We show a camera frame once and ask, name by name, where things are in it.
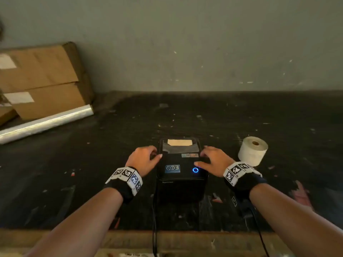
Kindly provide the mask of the paper roll inside printer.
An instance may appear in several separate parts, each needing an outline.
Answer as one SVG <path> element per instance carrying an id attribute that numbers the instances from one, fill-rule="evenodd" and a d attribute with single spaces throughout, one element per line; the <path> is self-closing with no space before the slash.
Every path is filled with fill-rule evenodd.
<path id="1" fill-rule="evenodd" d="M 170 146 L 192 146 L 193 141 L 191 139 L 168 139 L 167 144 Z"/>

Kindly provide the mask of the person's left forearm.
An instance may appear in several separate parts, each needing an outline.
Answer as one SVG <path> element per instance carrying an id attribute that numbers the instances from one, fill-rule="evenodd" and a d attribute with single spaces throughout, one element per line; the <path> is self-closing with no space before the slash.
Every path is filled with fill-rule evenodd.
<path id="1" fill-rule="evenodd" d="M 25 257 L 94 257 L 123 203 L 105 188 L 44 236 Z"/>

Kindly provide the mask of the small flat cardboard box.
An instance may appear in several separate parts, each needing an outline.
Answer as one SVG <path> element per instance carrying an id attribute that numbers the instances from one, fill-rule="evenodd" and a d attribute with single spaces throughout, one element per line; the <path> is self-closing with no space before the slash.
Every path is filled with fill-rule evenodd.
<path id="1" fill-rule="evenodd" d="M 17 116 L 17 112 L 12 107 L 0 105 L 0 126 Z"/>

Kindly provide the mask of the person's right hand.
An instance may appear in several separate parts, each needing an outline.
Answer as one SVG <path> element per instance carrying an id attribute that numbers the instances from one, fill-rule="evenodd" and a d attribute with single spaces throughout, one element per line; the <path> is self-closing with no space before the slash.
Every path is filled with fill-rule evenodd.
<path id="1" fill-rule="evenodd" d="M 221 149 L 213 146 L 204 146 L 200 156 L 209 159 L 212 169 L 205 170 L 216 177 L 224 177 L 226 168 L 236 162 Z"/>

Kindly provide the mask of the large cardboard box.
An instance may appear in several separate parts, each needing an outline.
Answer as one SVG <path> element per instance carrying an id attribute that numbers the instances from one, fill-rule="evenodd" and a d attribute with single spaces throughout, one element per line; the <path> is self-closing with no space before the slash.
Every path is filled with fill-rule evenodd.
<path id="1" fill-rule="evenodd" d="M 4 93 L 79 82 L 84 73 L 73 42 L 0 50 L 0 90 Z"/>

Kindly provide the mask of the person's left hand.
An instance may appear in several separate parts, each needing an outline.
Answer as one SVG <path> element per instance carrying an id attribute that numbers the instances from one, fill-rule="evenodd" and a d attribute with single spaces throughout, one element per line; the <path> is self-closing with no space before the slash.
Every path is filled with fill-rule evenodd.
<path id="1" fill-rule="evenodd" d="M 125 167 L 131 167 L 138 171 L 141 177 L 145 177 L 155 168 L 156 165 L 151 165 L 151 158 L 157 154 L 155 146 L 138 147 L 129 156 Z"/>

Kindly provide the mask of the black receipt printer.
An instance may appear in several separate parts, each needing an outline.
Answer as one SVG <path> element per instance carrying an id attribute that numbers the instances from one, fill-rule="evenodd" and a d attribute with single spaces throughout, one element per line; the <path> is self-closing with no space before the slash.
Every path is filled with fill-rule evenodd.
<path id="1" fill-rule="evenodd" d="M 191 139 L 192 146 L 170 146 L 168 139 Z M 158 148 L 162 158 L 156 166 L 157 203 L 197 203 L 202 200 L 208 181 L 208 172 L 194 165 L 202 146 L 198 138 L 163 138 Z"/>

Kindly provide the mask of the cardboard box with white label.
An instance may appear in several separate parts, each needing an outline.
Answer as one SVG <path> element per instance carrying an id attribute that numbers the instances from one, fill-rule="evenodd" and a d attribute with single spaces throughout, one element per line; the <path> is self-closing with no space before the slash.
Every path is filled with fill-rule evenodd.
<path id="1" fill-rule="evenodd" d="M 40 119 L 89 105 L 95 97 L 87 73 L 83 74 L 80 82 L 3 95 L 23 120 Z"/>

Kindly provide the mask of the black wristband with marker tags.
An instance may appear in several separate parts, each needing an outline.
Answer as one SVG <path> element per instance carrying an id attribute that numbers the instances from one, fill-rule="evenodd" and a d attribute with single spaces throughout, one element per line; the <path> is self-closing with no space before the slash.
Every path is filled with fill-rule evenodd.
<path id="1" fill-rule="evenodd" d="M 142 177 L 134 167 L 118 168 L 105 182 L 104 188 L 116 189 L 128 204 L 136 196 L 143 185 Z"/>
<path id="2" fill-rule="evenodd" d="M 251 190 L 259 184 L 267 184 L 267 180 L 251 165 L 235 162 L 223 173 L 225 184 L 240 200 L 250 200 Z"/>

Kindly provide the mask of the clear plastic film roll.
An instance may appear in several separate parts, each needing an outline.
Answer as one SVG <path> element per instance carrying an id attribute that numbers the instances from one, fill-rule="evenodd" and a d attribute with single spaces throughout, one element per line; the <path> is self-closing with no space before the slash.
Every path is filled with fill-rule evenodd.
<path id="1" fill-rule="evenodd" d="M 46 130 L 94 115 L 91 105 L 71 109 L 52 116 L 23 123 L 0 131 L 0 145 L 10 143 Z"/>

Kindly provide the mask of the person's right forearm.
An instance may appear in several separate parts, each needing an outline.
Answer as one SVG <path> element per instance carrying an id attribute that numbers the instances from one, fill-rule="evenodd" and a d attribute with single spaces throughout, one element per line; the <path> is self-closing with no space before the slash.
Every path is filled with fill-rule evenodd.
<path id="1" fill-rule="evenodd" d="M 252 204 L 297 257 L 343 257 L 343 230 L 268 184 L 251 191 Z"/>

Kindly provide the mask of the white thermal paper roll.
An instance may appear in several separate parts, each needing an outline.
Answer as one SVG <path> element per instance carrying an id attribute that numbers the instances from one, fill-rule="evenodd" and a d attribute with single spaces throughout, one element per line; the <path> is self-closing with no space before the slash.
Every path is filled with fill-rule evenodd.
<path id="1" fill-rule="evenodd" d="M 242 141 L 238 152 L 238 159 L 252 167 L 256 167 L 261 163 L 268 147 L 268 144 L 264 140 L 258 137 L 248 136 Z"/>

